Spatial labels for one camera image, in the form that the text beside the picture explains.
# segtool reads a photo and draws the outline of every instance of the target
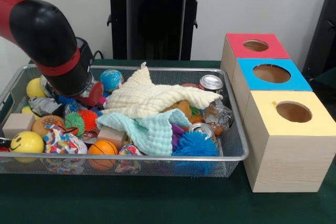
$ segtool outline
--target light blue towel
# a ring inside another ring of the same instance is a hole
[[[181,110],[174,109],[165,113],[142,119],[131,119],[120,113],[104,114],[97,119],[97,126],[107,126],[117,131],[125,131],[134,145],[144,154],[153,156],[172,155],[172,125],[190,126],[188,118]]]

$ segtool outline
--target orange ball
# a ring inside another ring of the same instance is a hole
[[[91,145],[88,150],[88,154],[93,155],[117,155],[117,147],[109,141],[100,140]],[[90,159],[89,164],[91,167],[97,170],[108,170],[111,169],[115,164],[116,160],[111,159]]]
[[[98,115],[96,113],[92,110],[80,110],[77,113],[83,118],[85,131],[94,131],[97,128]]]

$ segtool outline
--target wire mesh basket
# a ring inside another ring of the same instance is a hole
[[[125,79],[136,67],[92,66],[96,79],[106,69],[118,69]],[[226,73],[219,69],[149,68],[154,84],[198,83],[206,74],[220,77],[224,83],[223,103],[232,109],[234,122],[217,137],[216,157],[191,156],[128,156],[87,154],[45,154],[0,152],[0,173],[13,174],[73,174],[73,175],[138,175],[229,177],[239,161],[248,155],[248,146],[236,101]],[[0,135],[11,113],[20,113],[28,103],[26,86],[40,77],[35,65],[26,65],[14,75],[0,96]]]

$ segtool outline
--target white wall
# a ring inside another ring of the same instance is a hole
[[[93,51],[111,57],[111,30],[106,26],[109,0],[46,0],[61,9],[75,34]],[[275,33],[302,68],[323,0],[198,0],[198,30],[193,60],[220,60],[225,33]],[[28,62],[13,44],[0,38],[0,91],[15,70]]]

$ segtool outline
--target yellow box top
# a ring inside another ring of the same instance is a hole
[[[269,135],[336,136],[336,123],[310,91],[251,91]]]

